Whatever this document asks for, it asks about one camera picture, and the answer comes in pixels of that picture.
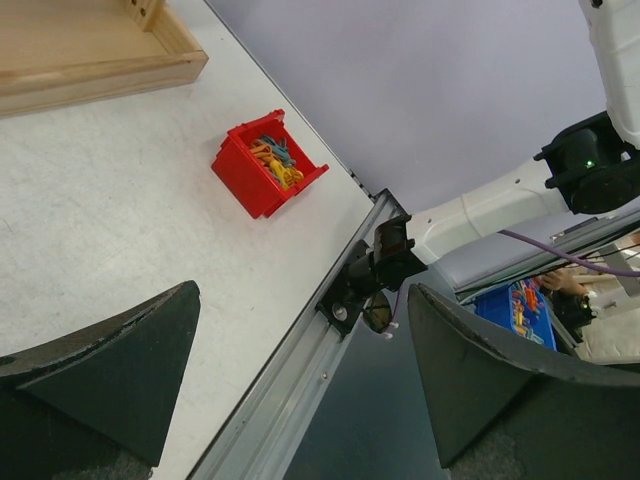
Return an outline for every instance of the tabletop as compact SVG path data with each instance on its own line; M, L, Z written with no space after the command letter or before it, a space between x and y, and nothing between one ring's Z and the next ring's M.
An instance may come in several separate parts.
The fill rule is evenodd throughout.
M372 206L206 4L170 4L210 57L196 83L0 120L0 355L200 287L157 480L188 475ZM254 220L210 165L277 108L330 169Z

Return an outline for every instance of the person's hand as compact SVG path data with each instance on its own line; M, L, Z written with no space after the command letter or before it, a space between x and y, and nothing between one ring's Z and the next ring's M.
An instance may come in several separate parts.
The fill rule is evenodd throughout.
M540 277L540 283L549 290L559 291L566 295L586 295L587 289L576 282L566 268L554 270Z

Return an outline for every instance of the red container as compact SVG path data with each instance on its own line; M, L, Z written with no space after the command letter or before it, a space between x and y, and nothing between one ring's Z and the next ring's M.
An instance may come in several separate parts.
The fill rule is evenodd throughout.
M289 154L304 175L302 181L288 190L282 188L249 150L249 144L263 135L269 135L276 142L286 138ZM328 165L316 167L291 138L284 128L284 110L229 130L211 168L253 218L270 217L284 202L329 170Z

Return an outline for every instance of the wooden frame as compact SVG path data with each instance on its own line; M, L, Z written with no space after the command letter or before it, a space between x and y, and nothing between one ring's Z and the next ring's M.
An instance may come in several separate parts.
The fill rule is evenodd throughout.
M191 83L207 60L164 0L0 1L0 116Z

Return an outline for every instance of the blue plastic container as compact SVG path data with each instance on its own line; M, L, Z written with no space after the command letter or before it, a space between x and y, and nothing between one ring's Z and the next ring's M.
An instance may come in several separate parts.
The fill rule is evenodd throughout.
M521 337L556 350L547 303L528 279L479 296L476 314Z

